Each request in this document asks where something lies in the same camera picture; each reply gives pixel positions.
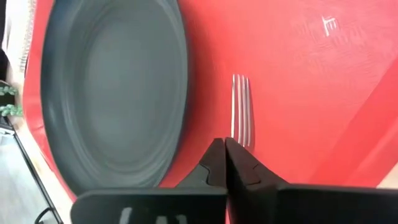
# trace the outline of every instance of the dark gray plate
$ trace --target dark gray plate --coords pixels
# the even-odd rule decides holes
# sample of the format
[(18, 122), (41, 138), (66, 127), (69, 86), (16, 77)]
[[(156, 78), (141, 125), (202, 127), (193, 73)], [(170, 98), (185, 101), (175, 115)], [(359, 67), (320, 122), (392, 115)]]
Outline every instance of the dark gray plate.
[(55, 163), (71, 190), (153, 187), (176, 153), (187, 99), (176, 0), (57, 0), (41, 97)]

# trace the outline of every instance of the red table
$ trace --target red table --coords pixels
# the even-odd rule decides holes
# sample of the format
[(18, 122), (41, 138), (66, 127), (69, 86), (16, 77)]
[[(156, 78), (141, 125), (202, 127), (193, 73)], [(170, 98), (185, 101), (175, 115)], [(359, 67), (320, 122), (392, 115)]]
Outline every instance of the red table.
[[(213, 138), (229, 135), (233, 73), (251, 81), (253, 154), (285, 180), (375, 187), (398, 162), (395, 0), (180, 5), (193, 65), (192, 107), (162, 186), (184, 178)], [(23, 106), (30, 131), (56, 170), (40, 104), (51, 6), (51, 0), (37, 0)]]

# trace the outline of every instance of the red tablecloth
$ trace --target red tablecloth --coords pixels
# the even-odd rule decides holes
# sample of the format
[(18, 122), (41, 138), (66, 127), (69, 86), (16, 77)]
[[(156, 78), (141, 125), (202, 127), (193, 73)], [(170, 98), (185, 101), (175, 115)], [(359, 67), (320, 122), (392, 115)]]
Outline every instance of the red tablecloth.
[[(37, 0), (23, 106), (56, 170), (40, 105), (51, 6)], [(289, 182), (375, 187), (398, 162), (395, 0), (181, 0), (180, 6), (193, 66), (192, 107), (162, 186), (174, 186), (213, 138), (229, 134), (233, 73), (251, 81), (253, 154)]]

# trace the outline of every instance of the floor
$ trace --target floor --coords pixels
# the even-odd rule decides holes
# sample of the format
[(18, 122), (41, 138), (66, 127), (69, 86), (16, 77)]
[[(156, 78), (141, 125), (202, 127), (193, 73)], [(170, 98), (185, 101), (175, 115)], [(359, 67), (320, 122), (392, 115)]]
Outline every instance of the floor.
[[(47, 204), (13, 138), (0, 142), (0, 223), (32, 224)], [(56, 223), (51, 213), (42, 220)]]

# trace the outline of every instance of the fork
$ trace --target fork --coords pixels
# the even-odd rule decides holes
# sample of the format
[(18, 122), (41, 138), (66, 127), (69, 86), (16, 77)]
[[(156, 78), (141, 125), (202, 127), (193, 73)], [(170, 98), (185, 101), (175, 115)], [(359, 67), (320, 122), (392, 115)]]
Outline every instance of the fork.
[(254, 121), (249, 78), (232, 76), (231, 137), (248, 151), (254, 149)]

